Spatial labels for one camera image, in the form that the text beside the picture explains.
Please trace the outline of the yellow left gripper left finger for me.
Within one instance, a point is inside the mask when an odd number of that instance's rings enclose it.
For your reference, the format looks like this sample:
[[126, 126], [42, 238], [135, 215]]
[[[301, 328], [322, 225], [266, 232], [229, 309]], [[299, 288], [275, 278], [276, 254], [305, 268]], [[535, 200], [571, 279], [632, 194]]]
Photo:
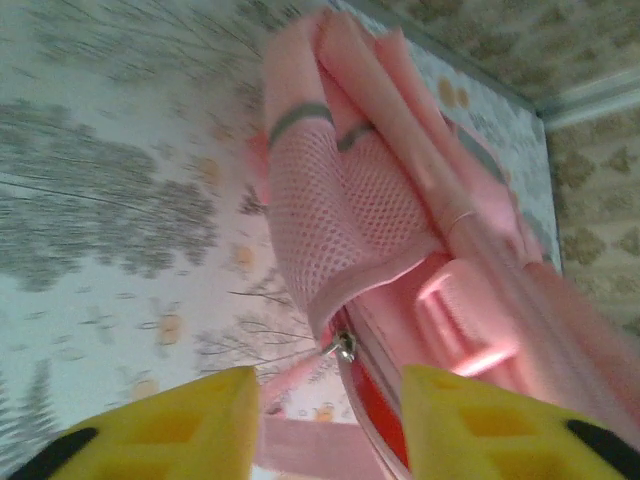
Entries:
[[86, 419], [14, 479], [248, 479], [260, 417], [254, 368], [234, 367]]

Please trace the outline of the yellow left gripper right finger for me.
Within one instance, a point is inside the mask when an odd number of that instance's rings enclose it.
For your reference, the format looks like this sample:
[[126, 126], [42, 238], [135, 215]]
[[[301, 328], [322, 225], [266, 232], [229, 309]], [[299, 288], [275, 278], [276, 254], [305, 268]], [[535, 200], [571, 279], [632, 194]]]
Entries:
[[577, 412], [425, 365], [402, 373], [415, 479], [636, 479], [639, 452]]

